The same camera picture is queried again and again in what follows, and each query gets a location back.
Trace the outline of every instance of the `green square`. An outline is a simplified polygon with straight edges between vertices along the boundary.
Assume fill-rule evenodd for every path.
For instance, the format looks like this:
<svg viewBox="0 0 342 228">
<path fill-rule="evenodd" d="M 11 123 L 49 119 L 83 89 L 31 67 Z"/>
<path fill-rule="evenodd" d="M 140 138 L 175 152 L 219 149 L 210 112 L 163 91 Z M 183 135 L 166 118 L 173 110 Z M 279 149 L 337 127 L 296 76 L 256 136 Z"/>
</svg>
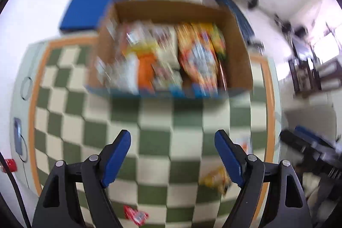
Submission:
<svg viewBox="0 0 342 228">
<path fill-rule="evenodd" d="M 218 152 L 214 144 L 214 136 L 214 132 L 203 133 L 202 156 L 218 156 Z"/>
<path fill-rule="evenodd" d="M 203 100 L 175 100 L 173 125 L 175 127 L 202 127 Z"/>
<path fill-rule="evenodd" d="M 35 148 L 46 153 L 46 134 L 35 129 Z"/>
<path fill-rule="evenodd" d="M 62 49 L 53 49 L 50 52 L 49 60 L 46 62 L 46 66 L 57 65 L 61 52 Z"/>
<path fill-rule="evenodd" d="M 71 69 L 70 68 L 61 68 L 57 72 L 55 87 L 65 88 L 68 84 L 69 76 Z"/>
<path fill-rule="evenodd" d="M 73 115 L 82 115 L 84 106 L 84 93 L 68 92 L 65 113 Z"/>
<path fill-rule="evenodd" d="M 225 202 L 222 201 L 220 204 L 220 208 L 218 209 L 217 216 L 219 217 L 223 215 L 228 215 L 234 207 L 235 201 L 236 200 L 228 200 Z"/>
<path fill-rule="evenodd" d="M 63 159 L 67 164 L 81 162 L 81 147 L 79 145 L 64 141 Z"/>
<path fill-rule="evenodd" d="M 196 204 L 219 201 L 221 196 L 222 194 L 218 192 L 217 188 L 208 188 L 204 185 L 199 185 L 197 189 Z"/>
<path fill-rule="evenodd" d="M 125 216 L 125 212 L 124 212 L 124 205 L 128 205 L 129 207 L 131 207 L 132 209 L 137 209 L 136 205 L 131 205 L 131 204 L 122 204 L 122 203 L 119 203 L 119 202 L 115 202 L 115 201 L 112 201 L 111 200 L 111 205 L 112 205 L 112 208 L 116 214 L 116 216 L 118 218 L 121 218 L 121 219 L 125 219 L 126 216 Z"/>
<path fill-rule="evenodd" d="M 106 145 L 107 124 L 85 121 L 83 144 L 103 149 Z"/>
<path fill-rule="evenodd" d="M 49 176 L 48 174 L 46 174 L 44 171 L 40 170 L 39 168 L 37 168 L 38 171 L 38 178 L 39 178 L 39 182 L 41 185 L 45 185 L 47 177 Z"/>
<path fill-rule="evenodd" d="M 266 103 L 266 89 L 262 86 L 254 86 L 251 92 L 251 102 L 264 102 Z"/>
<path fill-rule="evenodd" d="M 138 204 L 166 205 L 167 187 L 155 185 L 138 185 Z"/>
<path fill-rule="evenodd" d="M 215 224 L 215 219 L 203 221 L 203 222 L 194 222 L 191 225 L 191 228 L 213 228 Z"/>
<path fill-rule="evenodd" d="M 231 127 L 250 127 L 251 108 L 250 107 L 230 107 Z"/>
<path fill-rule="evenodd" d="M 82 46 L 80 47 L 81 51 L 78 54 L 78 58 L 76 61 L 77 65 L 86 65 L 88 61 L 88 54 L 91 49 L 89 46 Z"/>
<path fill-rule="evenodd" d="M 165 224 L 144 224 L 144 228 L 165 228 Z"/>
<path fill-rule="evenodd" d="M 49 171 L 51 172 L 51 170 L 55 166 L 56 160 L 48 156 L 47 161 L 49 162 Z"/>
<path fill-rule="evenodd" d="M 136 123 L 138 121 L 140 99 L 113 99 L 112 121 Z"/>
<path fill-rule="evenodd" d="M 40 87 L 36 106 L 47 109 L 49 103 L 50 89 Z"/>
<path fill-rule="evenodd" d="M 251 140 L 253 151 L 256 151 L 257 149 L 265 149 L 267 146 L 267 131 L 251 131 Z"/>
<path fill-rule="evenodd" d="M 200 161 L 171 161 L 171 184 L 198 182 Z"/>
<path fill-rule="evenodd" d="M 192 221 L 194 207 L 168 208 L 166 213 L 166 222 L 187 222 Z"/>
<path fill-rule="evenodd" d="M 62 115 L 50 112 L 49 123 L 47 124 L 47 133 L 60 137 L 61 126 Z"/>
<path fill-rule="evenodd" d="M 86 194 L 84 192 L 78 190 L 77 195 L 78 195 L 78 201 L 80 202 L 80 206 L 88 209 L 89 207 L 88 207 Z"/>
<path fill-rule="evenodd" d="M 140 130 L 139 154 L 150 156 L 169 156 L 170 132 Z"/>
<path fill-rule="evenodd" d="M 117 178 L 122 180 L 136 180 L 136 158 L 126 156 L 119 170 Z"/>
</svg>

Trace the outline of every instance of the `orange border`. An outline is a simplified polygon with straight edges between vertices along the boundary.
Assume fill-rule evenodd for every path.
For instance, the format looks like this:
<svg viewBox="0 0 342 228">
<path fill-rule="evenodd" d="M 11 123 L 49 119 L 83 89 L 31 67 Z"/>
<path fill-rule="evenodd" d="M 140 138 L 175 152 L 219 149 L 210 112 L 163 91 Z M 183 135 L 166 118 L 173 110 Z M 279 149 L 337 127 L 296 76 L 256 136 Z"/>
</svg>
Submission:
<svg viewBox="0 0 342 228">
<path fill-rule="evenodd" d="M 64 47 L 68 45 L 92 45 L 97 39 L 97 35 L 89 35 L 89 36 L 82 36 L 82 37 L 71 37 L 65 38 L 60 40 L 51 41 L 47 46 L 42 59 L 40 61 L 37 74 L 35 76 L 35 84 L 32 89 L 32 97 L 29 107 L 28 113 L 28 149 L 29 149 L 29 156 L 30 156 L 30 164 L 32 169 L 32 177 L 35 183 L 35 188 L 37 190 L 38 196 L 41 194 L 42 188 L 40 186 L 38 171 L 37 171 L 37 163 L 35 161 L 35 105 L 37 103 L 38 93 L 39 93 L 39 86 L 41 79 L 43 77 L 44 68 L 47 63 L 47 60 L 50 56 L 50 52 L 54 48 Z"/>
<path fill-rule="evenodd" d="M 43 54 L 42 60 L 38 67 L 37 75 L 35 78 L 35 84 L 32 90 L 32 99 L 29 108 L 29 154 L 30 154 L 30 163 L 32 169 L 32 177 L 35 183 L 35 188 L 37 190 L 38 195 L 41 194 L 41 185 L 39 182 L 37 164 L 35 161 L 35 146 L 34 146 L 34 121 L 35 121 L 35 105 L 37 103 L 37 97 L 39 92 L 39 85 L 44 73 L 44 68 L 47 62 L 47 59 L 50 55 L 50 52 L 53 48 L 64 47 L 68 45 L 92 45 L 94 44 L 94 39 L 96 36 L 87 36 L 87 37 L 75 37 L 75 38 L 66 38 L 61 40 L 56 40 L 50 42 L 49 46 L 45 50 Z M 267 146 L 265 151 L 264 161 L 272 162 L 274 147 L 275 147 L 275 105 L 274 105 L 274 92 L 273 92 L 273 83 L 271 78 L 271 71 L 268 65 L 267 60 L 259 55 L 251 55 L 250 59 L 252 62 L 258 62 L 261 65 L 264 81 L 265 81 L 265 89 L 266 89 L 266 99 L 267 99 Z M 264 184 L 261 193 L 259 202 L 257 204 L 256 211 L 254 213 L 254 220 L 259 215 L 262 203 L 264 201 L 267 190 L 267 184 Z"/>
<path fill-rule="evenodd" d="M 274 100 L 274 91 L 273 91 L 273 82 L 270 67 L 268 65 L 268 61 L 265 57 L 261 55 L 251 54 L 250 59 L 253 62 L 258 62 L 261 65 L 261 69 L 264 76 L 265 81 L 265 89 L 266 89 L 266 110 L 267 110 L 267 145 L 265 150 L 265 162 L 273 162 L 274 155 L 274 147 L 275 147 L 275 100 Z M 253 221 L 255 221 L 259 215 L 261 210 L 262 203 L 264 202 L 264 198 L 266 196 L 268 183 L 264 183 L 261 188 L 259 201 L 257 204 L 257 208 L 255 210 Z"/>
</svg>

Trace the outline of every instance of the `checkered tablecloth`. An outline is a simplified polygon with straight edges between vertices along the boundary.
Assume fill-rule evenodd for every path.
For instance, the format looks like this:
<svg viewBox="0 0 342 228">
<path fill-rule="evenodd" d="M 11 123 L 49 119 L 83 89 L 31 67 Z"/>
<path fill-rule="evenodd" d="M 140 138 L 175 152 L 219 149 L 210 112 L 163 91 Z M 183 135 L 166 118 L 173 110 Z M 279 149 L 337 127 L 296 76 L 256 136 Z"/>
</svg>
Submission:
<svg viewBox="0 0 342 228">
<path fill-rule="evenodd" d="M 44 186 L 57 160 L 81 162 L 112 143 L 122 129 L 132 144 L 107 189 L 123 227 L 123 205 L 147 212 L 145 228 L 222 227 L 239 188 L 226 197 L 198 185 L 221 166 L 214 134 L 224 129 L 236 140 L 251 137 L 261 160 L 267 142 L 266 92 L 259 64 L 252 65 L 253 93 L 227 100 L 106 99 L 86 92 L 89 46 L 53 49 L 45 65 L 35 109 L 35 158 Z M 82 184 L 77 184 L 84 220 L 91 224 Z"/>
</svg>

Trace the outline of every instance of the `open cardboard box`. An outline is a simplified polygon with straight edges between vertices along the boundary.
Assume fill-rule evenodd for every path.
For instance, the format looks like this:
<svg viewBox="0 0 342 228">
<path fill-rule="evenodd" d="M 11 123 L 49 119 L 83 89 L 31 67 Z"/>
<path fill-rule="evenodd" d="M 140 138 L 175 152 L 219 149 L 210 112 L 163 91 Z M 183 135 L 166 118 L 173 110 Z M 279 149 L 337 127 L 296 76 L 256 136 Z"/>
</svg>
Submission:
<svg viewBox="0 0 342 228">
<path fill-rule="evenodd" d="M 109 10 L 99 29 L 98 43 L 94 47 L 88 65 L 88 82 L 86 88 L 89 92 L 100 95 L 135 96 L 121 92 L 115 88 L 108 88 L 106 82 L 107 70 L 114 60 L 114 44 L 116 25 L 123 22 L 152 21 L 156 24 L 180 23 L 215 23 L 222 31 L 227 52 L 225 70 L 227 74 L 228 91 L 218 91 L 217 95 L 210 97 L 228 97 L 246 90 L 252 90 L 253 78 L 251 64 L 246 45 L 242 38 L 234 14 L 220 7 L 211 8 L 199 4 L 169 1 L 169 0 L 128 0 L 117 2 Z M 183 76 L 183 91 L 141 93 L 140 96 L 174 96 L 174 97 L 207 97 L 207 94 L 196 93 L 192 90 L 189 80 Z"/>
</svg>

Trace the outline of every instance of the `silver screw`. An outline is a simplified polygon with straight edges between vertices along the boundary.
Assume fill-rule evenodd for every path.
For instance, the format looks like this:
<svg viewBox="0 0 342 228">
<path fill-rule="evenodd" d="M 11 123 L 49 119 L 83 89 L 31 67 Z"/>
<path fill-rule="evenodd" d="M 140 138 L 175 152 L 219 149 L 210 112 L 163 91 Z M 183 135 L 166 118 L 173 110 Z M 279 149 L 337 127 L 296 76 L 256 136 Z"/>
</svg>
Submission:
<svg viewBox="0 0 342 228">
<path fill-rule="evenodd" d="M 287 160 L 283 160 L 283 161 L 282 161 L 282 164 L 283 164 L 284 166 L 290 166 L 290 165 L 291 165 L 291 163 L 290 163 L 289 161 L 287 161 Z"/>
<path fill-rule="evenodd" d="M 254 155 L 248 155 L 248 156 L 247 156 L 247 159 L 248 159 L 249 161 L 256 161 L 256 160 L 257 160 L 257 157 L 254 156 Z"/>
<path fill-rule="evenodd" d="M 56 161 L 56 166 L 61 167 L 64 164 L 64 161 Z"/>
<path fill-rule="evenodd" d="M 90 161 L 97 161 L 99 159 L 99 156 L 98 155 L 91 155 L 90 157 L 89 157 L 89 160 Z"/>
</svg>

